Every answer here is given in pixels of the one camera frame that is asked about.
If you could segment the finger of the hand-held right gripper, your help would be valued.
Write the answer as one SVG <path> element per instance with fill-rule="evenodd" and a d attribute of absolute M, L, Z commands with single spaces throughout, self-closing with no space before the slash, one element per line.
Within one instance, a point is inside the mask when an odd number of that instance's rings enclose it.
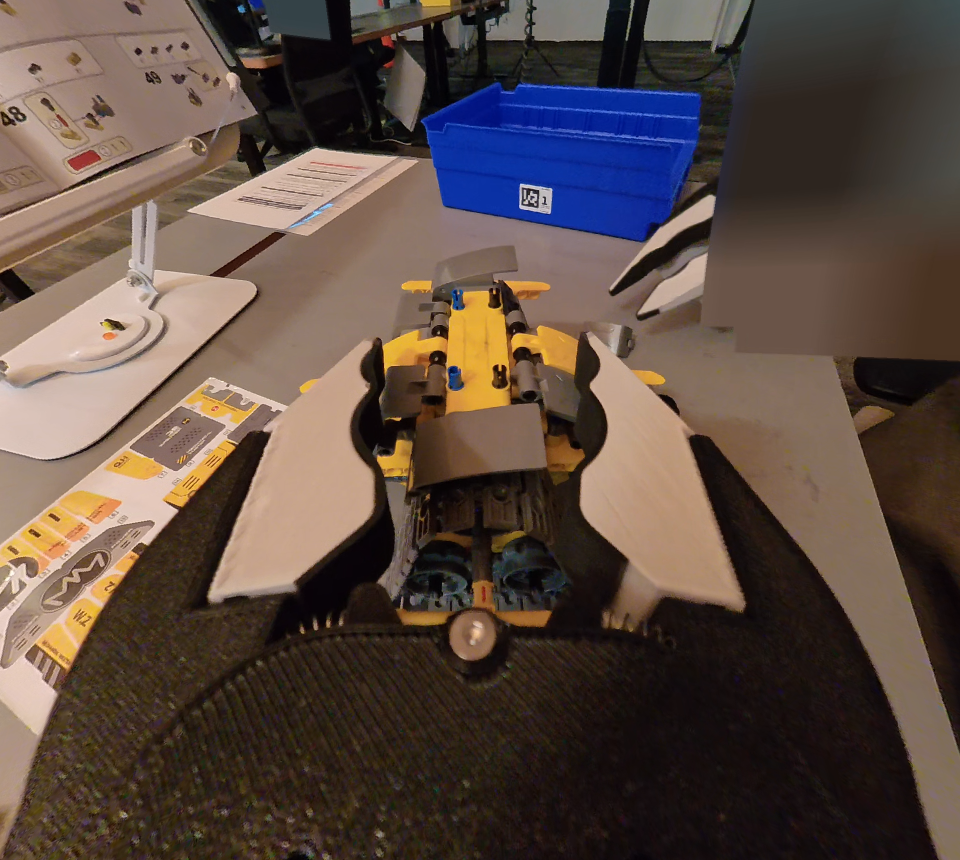
<path fill-rule="evenodd" d="M 684 251 L 639 281 L 644 298 L 636 319 L 645 321 L 702 297 L 707 251 Z"/>
<path fill-rule="evenodd" d="M 654 271 L 669 267 L 687 256 L 698 245 L 710 240 L 714 217 L 715 194 L 695 194 L 668 218 L 609 286 L 608 293 L 617 296 L 639 283 Z"/>

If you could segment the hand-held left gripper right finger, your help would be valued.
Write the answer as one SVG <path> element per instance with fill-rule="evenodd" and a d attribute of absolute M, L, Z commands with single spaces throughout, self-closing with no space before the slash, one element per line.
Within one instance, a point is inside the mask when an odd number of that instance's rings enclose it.
<path fill-rule="evenodd" d="M 619 629 L 666 600 L 743 613 L 690 428 L 594 333 L 579 339 L 574 381 L 573 589 Z"/>

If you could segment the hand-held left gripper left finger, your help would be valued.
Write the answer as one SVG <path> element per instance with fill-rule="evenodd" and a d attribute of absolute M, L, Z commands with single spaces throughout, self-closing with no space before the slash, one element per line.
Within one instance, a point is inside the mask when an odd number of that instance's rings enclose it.
<path fill-rule="evenodd" d="M 377 581 L 394 554 L 383 440 L 379 338 L 367 338 L 273 423 L 207 599 L 291 594 L 359 551 L 358 582 Z"/>

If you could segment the yellow black toy tracked vehicle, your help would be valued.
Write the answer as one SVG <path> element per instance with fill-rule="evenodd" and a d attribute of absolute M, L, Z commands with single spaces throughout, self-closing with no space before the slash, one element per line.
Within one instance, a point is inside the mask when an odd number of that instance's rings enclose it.
<path fill-rule="evenodd" d="M 441 624 L 466 611 L 481 621 L 544 627 L 608 625 L 573 588 L 573 476 L 584 459 L 574 422 L 544 410 L 537 365 L 575 374 L 580 338 L 535 326 L 523 304 L 545 283 L 513 278 L 513 248 L 463 254 L 403 290 L 423 300 L 420 326 L 383 346 L 383 439 L 374 453 L 399 486 L 393 554 L 372 592 L 334 580 L 313 593 L 314 629 L 349 621 Z"/>

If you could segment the blue storage bin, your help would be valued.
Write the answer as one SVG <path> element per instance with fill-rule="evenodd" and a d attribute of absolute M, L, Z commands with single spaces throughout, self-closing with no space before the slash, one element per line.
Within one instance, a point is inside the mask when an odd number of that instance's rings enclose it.
<path fill-rule="evenodd" d="M 671 214 L 701 96 L 493 84 L 426 116 L 447 207 L 642 242 Z"/>

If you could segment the yellow grey sticker sheet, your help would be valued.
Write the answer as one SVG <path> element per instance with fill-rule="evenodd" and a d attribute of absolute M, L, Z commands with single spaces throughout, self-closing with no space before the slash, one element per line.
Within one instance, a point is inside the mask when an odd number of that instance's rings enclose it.
<path fill-rule="evenodd" d="M 33 734 L 147 546 L 285 409 L 209 378 L 2 545 L 1 700 Z"/>

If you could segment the white book stand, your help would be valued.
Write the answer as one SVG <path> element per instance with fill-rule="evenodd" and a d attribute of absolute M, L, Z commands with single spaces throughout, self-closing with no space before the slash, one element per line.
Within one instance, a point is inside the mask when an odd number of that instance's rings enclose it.
<path fill-rule="evenodd" d="M 2 217 L 2 267 L 131 208 L 122 279 L 2 353 L 2 451 L 49 461 L 93 446 L 248 306 L 249 281 L 158 269 L 156 194 L 215 168 L 216 136 L 184 137 Z M 104 341 L 105 318 L 126 325 Z"/>

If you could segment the person's brown clothing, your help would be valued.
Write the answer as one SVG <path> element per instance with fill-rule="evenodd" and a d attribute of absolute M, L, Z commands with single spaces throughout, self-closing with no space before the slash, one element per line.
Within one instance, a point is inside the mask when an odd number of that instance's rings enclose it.
<path fill-rule="evenodd" d="M 898 406 L 862 450 L 955 740 L 959 739 L 959 365 L 859 357 L 859 391 Z"/>

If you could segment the printed paper sheet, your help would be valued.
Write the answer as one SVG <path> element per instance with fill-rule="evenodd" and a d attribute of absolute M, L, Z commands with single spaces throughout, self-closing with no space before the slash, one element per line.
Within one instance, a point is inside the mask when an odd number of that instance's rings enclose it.
<path fill-rule="evenodd" d="M 313 148 L 190 212 L 307 236 L 386 186 L 415 161 L 413 157 Z"/>

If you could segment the white hanging sheet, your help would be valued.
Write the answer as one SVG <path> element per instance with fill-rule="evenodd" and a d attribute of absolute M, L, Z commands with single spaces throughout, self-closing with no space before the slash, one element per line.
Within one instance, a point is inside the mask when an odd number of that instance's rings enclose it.
<path fill-rule="evenodd" d="M 408 132 L 413 132 L 419 121 L 425 92 L 425 69 L 406 49 L 403 41 L 398 40 L 386 82 L 385 110 Z"/>

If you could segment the black office chair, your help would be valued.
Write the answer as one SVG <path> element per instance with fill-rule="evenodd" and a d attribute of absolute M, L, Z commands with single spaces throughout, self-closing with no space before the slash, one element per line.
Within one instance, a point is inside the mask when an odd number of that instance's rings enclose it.
<path fill-rule="evenodd" d="M 283 73 L 293 108 L 315 146 L 352 126 L 380 138 L 377 97 L 354 64 L 350 0 L 322 0 L 328 38 L 282 34 Z"/>

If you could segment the white instruction booklet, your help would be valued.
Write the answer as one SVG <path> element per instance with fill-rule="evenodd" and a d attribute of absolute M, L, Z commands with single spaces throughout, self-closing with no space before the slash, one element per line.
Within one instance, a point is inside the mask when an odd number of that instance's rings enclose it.
<path fill-rule="evenodd" d="M 1 212 L 255 112 L 186 0 L 1 0 Z"/>

